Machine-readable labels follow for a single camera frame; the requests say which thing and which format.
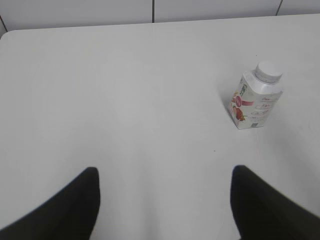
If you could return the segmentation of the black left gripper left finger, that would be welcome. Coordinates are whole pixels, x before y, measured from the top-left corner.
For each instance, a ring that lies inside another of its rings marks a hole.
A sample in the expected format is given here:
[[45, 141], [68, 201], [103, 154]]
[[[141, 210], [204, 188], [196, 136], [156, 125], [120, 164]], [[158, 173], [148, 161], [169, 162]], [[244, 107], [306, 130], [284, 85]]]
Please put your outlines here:
[[88, 167], [57, 194], [0, 231], [2, 240], [88, 240], [101, 204], [99, 171]]

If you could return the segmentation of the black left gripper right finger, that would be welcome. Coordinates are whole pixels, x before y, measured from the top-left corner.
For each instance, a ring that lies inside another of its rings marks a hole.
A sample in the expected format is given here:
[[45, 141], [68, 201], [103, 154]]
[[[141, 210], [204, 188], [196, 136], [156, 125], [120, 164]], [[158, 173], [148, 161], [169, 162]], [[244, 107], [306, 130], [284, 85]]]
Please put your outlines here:
[[244, 165], [233, 168], [232, 215], [242, 240], [318, 240], [320, 219]]

